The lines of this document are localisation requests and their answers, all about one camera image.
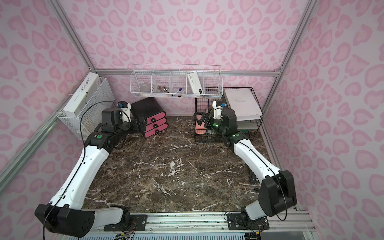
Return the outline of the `pink bottom drawer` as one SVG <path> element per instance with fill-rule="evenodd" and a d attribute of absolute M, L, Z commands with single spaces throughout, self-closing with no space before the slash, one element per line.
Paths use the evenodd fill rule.
<path fill-rule="evenodd" d="M 148 125 L 147 126 L 147 131 L 144 133 L 144 136 L 146 138 L 151 137 L 153 135 L 159 134 L 160 132 L 166 130 L 168 128 L 168 124 L 162 124 L 162 125 L 156 125 L 157 127 L 155 128 L 155 125 Z"/>

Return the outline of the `black pink drawer cabinet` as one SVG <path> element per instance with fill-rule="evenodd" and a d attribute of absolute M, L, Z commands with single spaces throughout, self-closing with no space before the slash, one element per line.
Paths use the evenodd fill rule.
<path fill-rule="evenodd" d="M 144 118 L 146 120 L 146 128 L 147 128 L 148 117 L 153 116 L 160 112 L 165 112 L 165 111 L 160 106 L 160 104 L 156 101 L 155 98 L 146 98 L 131 104 L 131 112 L 135 118 L 140 118 L 140 117 Z"/>

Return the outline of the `pink top drawer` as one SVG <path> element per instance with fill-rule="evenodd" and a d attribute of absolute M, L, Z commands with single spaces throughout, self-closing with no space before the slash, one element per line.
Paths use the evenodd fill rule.
<path fill-rule="evenodd" d="M 163 118 L 166 117 L 166 113 L 165 112 L 160 112 L 160 113 L 157 113 L 153 116 L 150 116 L 147 118 L 147 125 L 150 125 L 152 123 L 155 123 Z"/>

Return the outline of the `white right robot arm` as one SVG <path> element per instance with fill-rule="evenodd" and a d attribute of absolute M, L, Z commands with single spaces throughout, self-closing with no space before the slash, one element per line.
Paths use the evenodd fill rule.
<path fill-rule="evenodd" d="M 226 103 L 214 101 L 209 113 L 195 113 L 194 118 L 198 126 L 221 136 L 225 146 L 247 164 L 261 184 L 258 199 L 241 212 L 240 226 L 250 229 L 254 221 L 286 213 L 297 204 L 293 174 L 280 170 L 256 150 L 250 139 L 238 130 L 235 111 Z"/>

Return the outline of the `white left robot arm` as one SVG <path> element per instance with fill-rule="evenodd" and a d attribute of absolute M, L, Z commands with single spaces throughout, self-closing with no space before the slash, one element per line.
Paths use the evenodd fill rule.
<path fill-rule="evenodd" d="M 81 156 L 70 175 L 48 204 L 39 204 L 36 218 L 42 223 L 42 236 L 46 231 L 76 237 L 84 237 L 92 229 L 112 228 L 115 231 L 135 229 L 126 207 L 84 210 L 86 194 L 101 165 L 129 134 L 139 133 L 146 121 L 132 119 L 131 105 L 120 101 L 115 108 L 102 111 L 102 121 L 83 140 Z"/>

